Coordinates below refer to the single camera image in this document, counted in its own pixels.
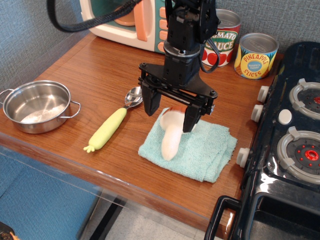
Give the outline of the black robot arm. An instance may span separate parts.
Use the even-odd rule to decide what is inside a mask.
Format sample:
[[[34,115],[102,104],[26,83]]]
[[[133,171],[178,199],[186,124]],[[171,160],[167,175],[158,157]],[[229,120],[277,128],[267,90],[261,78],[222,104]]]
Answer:
[[[167,0],[167,39],[163,65],[141,63],[144,110],[152,116],[162,96],[187,106],[183,132],[189,133],[201,116],[210,115],[218,94],[200,78],[205,43],[217,33],[220,20],[214,0]]]

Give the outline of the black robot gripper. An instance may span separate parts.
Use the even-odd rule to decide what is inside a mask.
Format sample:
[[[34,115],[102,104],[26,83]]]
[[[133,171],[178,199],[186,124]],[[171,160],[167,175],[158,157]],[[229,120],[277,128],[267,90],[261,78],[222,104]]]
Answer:
[[[139,84],[144,111],[152,116],[160,106],[161,96],[187,105],[183,132],[189,133],[201,116],[214,109],[217,92],[200,78],[200,70],[209,73],[202,63],[204,45],[196,44],[191,50],[178,49],[164,42],[164,64],[143,62],[139,65]]]

